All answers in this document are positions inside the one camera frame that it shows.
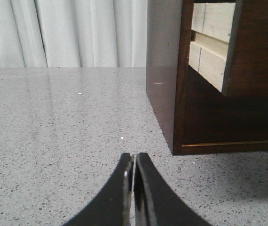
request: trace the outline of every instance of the white curtain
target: white curtain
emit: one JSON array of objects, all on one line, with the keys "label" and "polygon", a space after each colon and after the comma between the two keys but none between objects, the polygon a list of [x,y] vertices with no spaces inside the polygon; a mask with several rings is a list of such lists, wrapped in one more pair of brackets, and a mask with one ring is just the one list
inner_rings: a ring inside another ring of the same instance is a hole
[{"label": "white curtain", "polygon": [[147,0],[0,0],[0,67],[145,67]]}]

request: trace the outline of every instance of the dark wood cabinet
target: dark wood cabinet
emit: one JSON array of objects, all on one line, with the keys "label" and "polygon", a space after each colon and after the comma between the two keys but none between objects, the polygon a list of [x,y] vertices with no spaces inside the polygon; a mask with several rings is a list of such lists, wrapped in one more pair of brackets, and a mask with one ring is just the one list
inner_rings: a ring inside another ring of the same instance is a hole
[{"label": "dark wood cabinet", "polygon": [[202,2],[225,1],[149,0],[146,88],[169,148],[268,150],[268,1],[228,1],[235,9],[220,90],[189,65],[194,3]]}]

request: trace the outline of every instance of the curtain fold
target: curtain fold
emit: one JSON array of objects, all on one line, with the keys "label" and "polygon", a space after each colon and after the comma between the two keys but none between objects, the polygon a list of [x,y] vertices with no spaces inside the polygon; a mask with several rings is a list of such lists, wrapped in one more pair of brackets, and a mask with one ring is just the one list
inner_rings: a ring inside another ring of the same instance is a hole
[{"label": "curtain fold", "polygon": [[146,65],[147,0],[0,0],[0,67]]}]

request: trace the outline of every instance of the speckled countertop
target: speckled countertop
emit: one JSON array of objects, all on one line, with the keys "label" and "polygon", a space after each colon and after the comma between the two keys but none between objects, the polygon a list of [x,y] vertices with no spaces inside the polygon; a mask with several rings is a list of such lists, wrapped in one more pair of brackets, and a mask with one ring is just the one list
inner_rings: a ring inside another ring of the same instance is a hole
[{"label": "speckled countertop", "polygon": [[145,68],[0,69],[0,226],[66,222],[123,152],[212,225],[268,226],[268,152],[171,156]]}]

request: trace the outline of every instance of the wooden cabinet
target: wooden cabinet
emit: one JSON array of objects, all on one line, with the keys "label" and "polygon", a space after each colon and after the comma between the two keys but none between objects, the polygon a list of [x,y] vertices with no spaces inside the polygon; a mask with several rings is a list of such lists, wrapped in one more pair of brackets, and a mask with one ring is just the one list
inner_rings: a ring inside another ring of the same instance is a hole
[{"label": "wooden cabinet", "polygon": [[149,0],[147,94],[175,155],[268,150],[268,1],[221,2]]}]

